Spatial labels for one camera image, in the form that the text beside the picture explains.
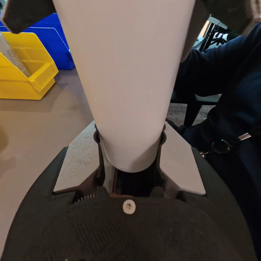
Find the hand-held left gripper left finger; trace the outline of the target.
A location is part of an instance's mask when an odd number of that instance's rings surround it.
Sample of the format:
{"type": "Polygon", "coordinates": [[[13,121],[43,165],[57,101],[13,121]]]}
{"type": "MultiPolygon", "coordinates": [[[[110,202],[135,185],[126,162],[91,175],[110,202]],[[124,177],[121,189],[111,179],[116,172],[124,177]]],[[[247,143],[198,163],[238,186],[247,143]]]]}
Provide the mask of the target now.
{"type": "Polygon", "coordinates": [[[95,121],[92,121],[68,146],[54,193],[80,191],[93,193],[100,165],[99,145],[94,140],[95,121]]]}

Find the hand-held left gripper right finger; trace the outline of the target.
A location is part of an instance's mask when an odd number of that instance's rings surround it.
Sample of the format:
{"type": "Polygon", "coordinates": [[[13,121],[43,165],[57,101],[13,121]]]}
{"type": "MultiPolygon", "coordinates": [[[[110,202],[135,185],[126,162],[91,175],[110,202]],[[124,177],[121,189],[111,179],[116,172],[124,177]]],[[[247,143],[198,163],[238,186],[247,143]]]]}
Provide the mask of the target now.
{"type": "Polygon", "coordinates": [[[176,198],[181,192],[206,194],[191,146],[168,122],[161,133],[157,167],[167,197],[176,198]]]}

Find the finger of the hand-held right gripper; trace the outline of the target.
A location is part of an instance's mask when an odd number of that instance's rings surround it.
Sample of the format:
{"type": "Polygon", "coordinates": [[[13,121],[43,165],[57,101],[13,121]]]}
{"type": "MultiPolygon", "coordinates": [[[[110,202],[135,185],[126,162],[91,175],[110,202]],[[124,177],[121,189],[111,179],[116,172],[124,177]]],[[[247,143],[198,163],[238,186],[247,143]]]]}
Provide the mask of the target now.
{"type": "Polygon", "coordinates": [[[203,0],[196,0],[184,43],[184,48],[180,61],[181,63],[186,60],[189,53],[191,52],[193,45],[209,16],[210,13],[206,9],[205,2],[203,0]]]}

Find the white bottle with black cap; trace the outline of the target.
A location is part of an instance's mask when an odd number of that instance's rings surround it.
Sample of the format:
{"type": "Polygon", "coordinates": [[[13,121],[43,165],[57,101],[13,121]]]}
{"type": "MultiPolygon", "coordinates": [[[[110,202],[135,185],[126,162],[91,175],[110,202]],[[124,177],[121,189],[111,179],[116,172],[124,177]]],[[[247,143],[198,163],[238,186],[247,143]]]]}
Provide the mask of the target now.
{"type": "Polygon", "coordinates": [[[106,156],[156,158],[195,1],[53,1],[106,156]]]}

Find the large blue plastic box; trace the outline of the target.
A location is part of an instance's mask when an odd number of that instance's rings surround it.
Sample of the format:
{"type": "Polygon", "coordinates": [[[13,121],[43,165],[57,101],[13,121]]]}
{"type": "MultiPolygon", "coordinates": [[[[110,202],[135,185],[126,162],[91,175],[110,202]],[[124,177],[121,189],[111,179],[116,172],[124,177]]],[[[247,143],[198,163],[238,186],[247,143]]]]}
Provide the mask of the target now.
{"type": "Polygon", "coordinates": [[[57,13],[36,22],[23,32],[37,35],[58,70],[74,69],[75,64],[57,13]]]}

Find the black badge reel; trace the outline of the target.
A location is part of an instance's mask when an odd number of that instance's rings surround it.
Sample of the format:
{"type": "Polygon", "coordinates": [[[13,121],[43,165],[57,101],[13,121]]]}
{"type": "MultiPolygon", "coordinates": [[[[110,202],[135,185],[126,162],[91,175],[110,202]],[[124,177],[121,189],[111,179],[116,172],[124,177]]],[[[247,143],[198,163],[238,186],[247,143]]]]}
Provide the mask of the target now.
{"type": "Polygon", "coordinates": [[[247,140],[251,137],[252,137],[252,135],[250,133],[245,133],[243,135],[238,136],[236,139],[232,139],[232,140],[220,139],[220,140],[217,140],[215,142],[212,142],[211,150],[209,150],[207,152],[200,151],[200,155],[203,158],[206,158],[206,155],[209,155],[209,154],[227,154],[233,148],[238,146],[241,142],[243,142],[244,140],[247,140]]]}

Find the silver drink can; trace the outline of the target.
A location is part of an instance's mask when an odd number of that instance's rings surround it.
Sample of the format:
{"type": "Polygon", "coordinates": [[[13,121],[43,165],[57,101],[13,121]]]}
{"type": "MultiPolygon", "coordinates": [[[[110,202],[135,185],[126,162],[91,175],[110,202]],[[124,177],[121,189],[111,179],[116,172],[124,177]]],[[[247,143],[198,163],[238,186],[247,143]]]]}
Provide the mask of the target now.
{"type": "Polygon", "coordinates": [[[31,73],[26,68],[22,60],[15,53],[15,51],[12,49],[2,32],[0,32],[0,52],[26,77],[29,78],[31,76],[31,73]]]}

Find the black mesh chair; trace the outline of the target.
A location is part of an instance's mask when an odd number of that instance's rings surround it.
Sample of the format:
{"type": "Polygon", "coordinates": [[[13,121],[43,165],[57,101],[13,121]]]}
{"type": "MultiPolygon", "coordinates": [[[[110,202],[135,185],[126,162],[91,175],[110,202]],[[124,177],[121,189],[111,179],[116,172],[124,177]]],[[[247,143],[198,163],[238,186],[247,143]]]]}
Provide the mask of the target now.
{"type": "Polygon", "coordinates": [[[201,97],[194,95],[191,98],[182,98],[175,91],[173,91],[170,103],[186,104],[187,109],[185,113],[184,125],[191,127],[203,105],[216,105],[221,97],[221,94],[201,97]]]}

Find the person's navy clothed torso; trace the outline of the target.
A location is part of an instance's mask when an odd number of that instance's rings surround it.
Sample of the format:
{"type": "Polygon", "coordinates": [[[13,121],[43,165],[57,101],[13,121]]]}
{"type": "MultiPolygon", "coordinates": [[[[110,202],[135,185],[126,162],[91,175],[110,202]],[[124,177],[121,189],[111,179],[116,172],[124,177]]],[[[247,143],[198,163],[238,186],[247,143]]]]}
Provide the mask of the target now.
{"type": "Polygon", "coordinates": [[[174,90],[180,96],[221,94],[201,123],[177,127],[166,121],[199,152],[212,142],[244,140],[227,154],[209,154],[206,160],[228,186],[246,219],[257,260],[261,233],[261,24],[246,36],[238,36],[204,52],[191,50],[180,64],[174,90]]]}

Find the yellow plastic bin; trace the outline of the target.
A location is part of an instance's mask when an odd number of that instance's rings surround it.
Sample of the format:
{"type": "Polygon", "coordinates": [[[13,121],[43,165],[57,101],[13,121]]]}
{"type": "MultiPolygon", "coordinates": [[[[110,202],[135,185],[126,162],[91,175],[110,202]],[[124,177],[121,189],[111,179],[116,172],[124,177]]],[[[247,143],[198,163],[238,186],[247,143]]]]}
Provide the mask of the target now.
{"type": "Polygon", "coordinates": [[[3,32],[12,49],[31,73],[26,77],[1,53],[0,98],[41,100],[55,84],[57,66],[35,33],[3,32]]]}

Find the black desk frame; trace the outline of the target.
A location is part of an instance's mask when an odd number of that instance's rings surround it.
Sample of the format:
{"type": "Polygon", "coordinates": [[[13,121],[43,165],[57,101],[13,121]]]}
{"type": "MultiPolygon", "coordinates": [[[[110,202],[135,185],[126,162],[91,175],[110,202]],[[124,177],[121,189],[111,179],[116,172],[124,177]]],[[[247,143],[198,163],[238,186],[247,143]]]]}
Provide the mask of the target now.
{"type": "Polygon", "coordinates": [[[228,33],[229,29],[227,25],[217,18],[210,16],[201,29],[192,48],[203,52],[208,48],[226,44],[228,33]]]}

